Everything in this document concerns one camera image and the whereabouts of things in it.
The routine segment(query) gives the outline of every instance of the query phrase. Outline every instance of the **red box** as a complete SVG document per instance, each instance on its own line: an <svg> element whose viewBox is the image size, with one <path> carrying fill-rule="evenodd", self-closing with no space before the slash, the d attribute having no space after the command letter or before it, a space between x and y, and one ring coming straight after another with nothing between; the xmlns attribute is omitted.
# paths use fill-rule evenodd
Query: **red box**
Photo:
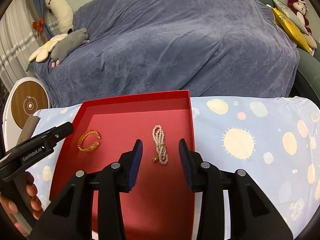
<svg viewBox="0 0 320 240"><path fill-rule="evenodd" d="M190 240L194 220L194 194L187 187L179 158L178 143L184 138L194 151L191 104L188 90L120 96L84 102L66 138L53 176L53 199L78 170L102 170L132 150L136 139L143 142L143 156L136 186L121 193L121 207L128 240ZM152 130L161 125L167 147L167 165L153 163L156 155ZM93 152L78 150L80 136L89 129L101 134ZM84 140L89 146L95 135ZM97 231L97 194L92 224Z"/></svg>

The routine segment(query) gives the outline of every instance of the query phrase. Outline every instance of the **finger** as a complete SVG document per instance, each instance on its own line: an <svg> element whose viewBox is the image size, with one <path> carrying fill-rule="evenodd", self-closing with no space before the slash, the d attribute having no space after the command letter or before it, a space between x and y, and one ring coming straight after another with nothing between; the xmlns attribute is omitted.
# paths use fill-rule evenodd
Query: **finger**
<svg viewBox="0 0 320 240"><path fill-rule="evenodd" d="M24 228L19 222L14 223L14 225L16 226L16 228L19 230L20 233L27 234L27 232L24 230Z"/></svg>
<svg viewBox="0 0 320 240"><path fill-rule="evenodd" d="M16 223L17 222L17 219L14 217L14 215L9 214L8 217L10 218L12 223Z"/></svg>
<svg viewBox="0 0 320 240"><path fill-rule="evenodd" d="M30 197L34 197L38 194L38 189L35 184L27 184L27 193Z"/></svg>
<svg viewBox="0 0 320 240"><path fill-rule="evenodd" d="M11 200L0 196L0 202L7 214L16 214L18 212L18 208Z"/></svg>
<svg viewBox="0 0 320 240"><path fill-rule="evenodd" d="M31 198L31 207L32 207L35 211L41 210L41 201L40 201L40 199L39 199L37 196Z"/></svg>
<svg viewBox="0 0 320 240"><path fill-rule="evenodd" d="M32 174L29 171L27 171L26 173L27 173L27 181L31 184L34 183L35 178L32 176Z"/></svg>
<svg viewBox="0 0 320 240"><path fill-rule="evenodd" d="M43 214L43 209L41 208L39 211L34 211L33 212L33 217L36 219L36 220L39 220L39 218L42 216Z"/></svg>

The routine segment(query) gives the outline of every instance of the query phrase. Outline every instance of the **blue blanket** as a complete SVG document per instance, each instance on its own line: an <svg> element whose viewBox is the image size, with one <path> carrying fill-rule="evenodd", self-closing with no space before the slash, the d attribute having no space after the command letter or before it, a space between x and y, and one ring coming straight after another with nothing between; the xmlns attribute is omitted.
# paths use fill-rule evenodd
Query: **blue blanket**
<svg viewBox="0 0 320 240"><path fill-rule="evenodd" d="M36 64L54 107L189 89L198 96L288 96L299 54L258 0L93 0L74 29L90 42L59 67Z"/></svg>

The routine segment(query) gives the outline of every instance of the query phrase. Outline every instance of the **screw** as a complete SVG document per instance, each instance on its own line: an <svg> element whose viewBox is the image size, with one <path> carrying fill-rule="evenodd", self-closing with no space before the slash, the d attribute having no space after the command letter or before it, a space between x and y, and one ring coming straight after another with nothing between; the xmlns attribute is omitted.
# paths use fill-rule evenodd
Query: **screw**
<svg viewBox="0 0 320 240"><path fill-rule="evenodd" d="M111 168L113 168L113 169L118 169L118 168L120 168L120 163L112 163L111 164Z"/></svg>
<svg viewBox="0 0 320 240"><path fill-rule="evenodd" d="M76 172L76 176L77 176L78 178L82 177L83 175L84 175L84 171L77 171L77 172Z"/></svg>
<svg viewBox="0 0 320 240"><path fill-rule="evenodd" d="M237 173L241 177L243 177L243 176L245 176L247 174L244 170L238 170Z"/></svg>
<svg viewBox="0 0 320 240"><path fill-rule="evenodd" d="M203 163L201 163L201 167L204 169L210 168L210 163L203 162Z"/></svg>

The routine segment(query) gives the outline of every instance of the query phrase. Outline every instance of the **white curtain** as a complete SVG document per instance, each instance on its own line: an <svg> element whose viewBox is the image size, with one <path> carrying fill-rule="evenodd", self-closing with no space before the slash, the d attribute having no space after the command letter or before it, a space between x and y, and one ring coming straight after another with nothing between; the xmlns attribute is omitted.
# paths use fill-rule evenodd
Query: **white curtain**
<svg viewBox="0 0 320 240"><path fill-rule="evenodd" d="M0 78L8 91L27 72L30 55L43 44L32 29L26 0L13 0L0 21Z"/></svg>
<svg viewBox="0 0 320 240"><path fill-rule="evenodd" d="M53 13L49 13L49 10L47 9L44 11L44 21L47 23L54 36L61 34L56 18L54 17Z"/></svg>

